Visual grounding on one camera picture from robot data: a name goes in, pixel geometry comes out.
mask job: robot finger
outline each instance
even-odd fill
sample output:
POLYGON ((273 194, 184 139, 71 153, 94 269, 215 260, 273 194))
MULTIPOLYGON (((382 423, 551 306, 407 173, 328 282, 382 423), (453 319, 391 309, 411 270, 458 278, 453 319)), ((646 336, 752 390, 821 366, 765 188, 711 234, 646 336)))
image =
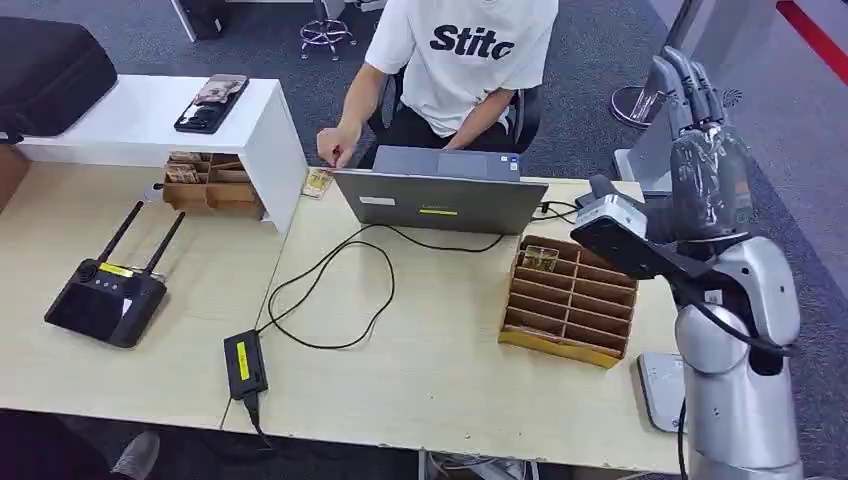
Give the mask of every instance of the robot finger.
POLYGON ((666 94, 666 110, 668 112, 671 139, 680 138, 683 130, 692 126, 692 110, 683 94, 683 84, 680 75, 668 60, 654 56, 651 62, 651 77, 660 85, 660 90, 666 94))
POLYGON ((695 71, 692 68, 692 60, 680 50, 672 47, 664 47, 662 56, 674 65, 674 68, 680 75, 680 81, 683 84, 683 93, 689 100, 689 105, 692 108, 692 118, 695 120, 695 124, 700 125, 705 123, 709 118, 710 108, 707 98, 698 88, 695 71))
POLYGON ((718 98, 718 90, 713 87, 709 76, 707 76, 707 69, 698 62, 692 62, 692 69, 695 70, 695 75, 698 77, 698 85, 701 92, 707 97, 707 105, 710 108, 709 120, 718 124, 724 123, 727 113, 724 110, 724 105, 718 98))

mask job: chair base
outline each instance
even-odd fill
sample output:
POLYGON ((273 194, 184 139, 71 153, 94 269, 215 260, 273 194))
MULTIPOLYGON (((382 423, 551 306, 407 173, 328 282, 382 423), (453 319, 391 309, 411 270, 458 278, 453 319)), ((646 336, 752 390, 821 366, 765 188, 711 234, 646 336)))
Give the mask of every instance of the chair base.
POLYGON ((333 53, 333 61, 339 61, 339 55, 336 52, 336 44, 342 40, 349 39, 351 45, 356 45, 356 39, 348 30, 344 22, 338 20, 314 20, 307 23, 300 29, 300 38, 303 40, 303 46, 300 47, 300 58, 306 60, 309 58, 307 49, 312 47, 330 47, 333 53))

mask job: antenna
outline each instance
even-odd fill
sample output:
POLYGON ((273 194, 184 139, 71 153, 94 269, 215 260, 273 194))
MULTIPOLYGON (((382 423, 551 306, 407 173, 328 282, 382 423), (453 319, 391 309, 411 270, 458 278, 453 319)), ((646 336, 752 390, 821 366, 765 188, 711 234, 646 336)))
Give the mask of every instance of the antenna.
POLYGON ((171 225, 171 229, 168 230, 168 233, 162 240, 162 243, 159 244, 159 248, 157 248, 153 256, 150 257, 150 262, 148 262, 147 266, 144 267, 144 273, 148 275, 153 273, 153 269, 156 268, 156 264, 159 263, 159 259, 162 258, 162 254, 165 253, 165 249, 168 248, 168 244, 171 243, 171 239, 174 238, 174 234, 177 233, 177 229, 180 228, 180 224, 183 223, 183 218, 185 218, 185 212, 180 212, 179 216, 177 216, 177 220, 174 221, 174 224, 171 225))
POLYGON ((124 234, 127 233, 127 229, 130 228, 130 224, 133 222, 133 220, 135 220, 136 215, 138 215, 138 211, 141 210, 141 207, 143 206, 143 202, 138 202, 135 204, 135 207, 133 207, 130 214, 127 215, 127 218, 124 219, 124 223, 121 224, 121 226, 118 228, 118 231, 115 232, 115 235, 112 236, 112 239, 109 240, 109 243, 106 244, 106 248, 103 249, 103 253, 101 253, 100 256, 97 257, 98 262, 103 263, 109 259, 109 255, 112 254, 112 252, 115 250, 115 247, 118 245, 118 242, 120 242, 124 234))

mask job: yellow sticker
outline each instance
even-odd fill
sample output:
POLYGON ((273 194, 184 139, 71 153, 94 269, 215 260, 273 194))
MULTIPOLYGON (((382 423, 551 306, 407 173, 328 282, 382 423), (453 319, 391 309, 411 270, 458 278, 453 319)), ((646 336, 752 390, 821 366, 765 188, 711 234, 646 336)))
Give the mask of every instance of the yellow sticker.
POLYGON ((126 268, 121 268, 110 263, 101 263, 100 270, 103 270, 104 272, 114 273, 115 275, 120 275, 122 277, 132 277, 131 270, 127 270, 126 268))
POLYGON ((429 208, 422 208, 421 210, 418 210, 418 213, 424 215, 447 215, 449 217, 455 217, 459 215, 459 212, 451 212, 448 210, 431 210, 429 208))
POLYGON ((236 352, 239 357, 239 373, 242 380, 250 378, 250 370, 247 368, 247 350, 244 348, 244 342, 236 344, 236 352))

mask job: shoe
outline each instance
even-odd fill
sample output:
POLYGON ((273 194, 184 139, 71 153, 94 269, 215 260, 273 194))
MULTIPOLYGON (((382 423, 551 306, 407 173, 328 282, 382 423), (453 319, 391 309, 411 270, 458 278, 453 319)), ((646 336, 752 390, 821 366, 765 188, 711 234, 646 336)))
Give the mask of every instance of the shoe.
POLYGON ((112 473, 120 473, 133 480, 145 480, 153 470, 158 455, 159 435, 144 432, 127 445, 121 458, 112 467, 112 473))

